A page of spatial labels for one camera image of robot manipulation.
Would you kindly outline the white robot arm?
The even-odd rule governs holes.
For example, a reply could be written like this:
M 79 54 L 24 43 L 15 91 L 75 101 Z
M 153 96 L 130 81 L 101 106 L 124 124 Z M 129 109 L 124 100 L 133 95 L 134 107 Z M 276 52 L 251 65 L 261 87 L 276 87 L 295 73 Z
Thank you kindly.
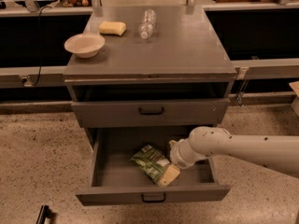
M 231 156 L 271 171 L 299 177 L 299 137 L 293 135 L 240 135 L 223 128 L 165 127 L 158 147 L 180 170 L 175 187 L 198 186 L 216 180 L 210 159 Z

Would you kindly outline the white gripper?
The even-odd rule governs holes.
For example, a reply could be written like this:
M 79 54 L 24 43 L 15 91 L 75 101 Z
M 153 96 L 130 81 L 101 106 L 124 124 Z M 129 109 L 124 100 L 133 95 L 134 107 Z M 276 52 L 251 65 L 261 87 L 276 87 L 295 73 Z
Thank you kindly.
M 159 178 L 157 185 L 166 187 L 170 185 L 180 174 L 179 169 L 188 169 L 195 165 L 197 161 L 203 159 L 203 155 L 196 153 L 189 139 L 180 139 L 178 141 L 170 140 L 170 160 L 174 164 L 166 165 L 165 167 L 158 165 Z

